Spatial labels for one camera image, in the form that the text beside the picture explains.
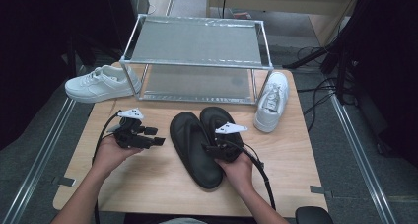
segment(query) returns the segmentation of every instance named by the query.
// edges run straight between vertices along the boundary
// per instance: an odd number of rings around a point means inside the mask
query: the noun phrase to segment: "gray carpet floor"
[[[186,7],[183,7],[184,12],[181,12],[180,8],[181,5],[174,5],[172,13],[194,15],[196,11],[202,12],[201,9]],[[251,15],[266,21],[276,18],[275,13],[251,12]],[[305,35],[305,32],[294,33],[297,37],[293,45],[275,43],[277,38],[282,39],[281,36],[288,35],[289,32],[283,33],[275,29],[271,33],[274,33],[276,38],[272,40],[270,53],[273,64],[279,68],[279,65],[297,61],[298,58],[309,54],[311,47],[317,46],[312,42],[314,37],[300,36],[301,33]],[[306,44],[303,44],[301,38],[306,40]],[[95,66],[112,63],[111,59],[100,53],[97,58]],[[318,70],[320,62],[321,59],[318,59],[317,62],[312,61],[308,63],[308,66],[292,71],[298,90],[315,88],[324,80],[324,77],[334,76],[333,74],[322,75]],[[326,94],[328,92],[321,91],[318,92],[317,97],[320,98]],[[313,105],[312,92],[300,93],[299,98],[303,110]],[[7,215],[21,183],[30,171],[66,100],[65,90],[61,85],[38,112],[25,133],[13,144],[0,151],[0,220]],[[57,213],[52,207],[52,200],[58,185],[53,184],[52,180],[65,173],[92,107],[92,104],[75,104],[19,223],[48,223]],[[397,222],[417,223],[418,169],[402,158],[387,158],[379,154],[376,140],[361,111],[355,106],[345,106],[345,108],[349,112],[351,122],[376,176],[382,184]],[[312,119],[312,114],[308,113],[307,127]],[[322,186],[327,193],[329,213],[334,222],[340,224],[382,223],[331,100],[316,107],[310,140]],[[124,213],[101,213],[102,223],[123,223],[123,218]]]

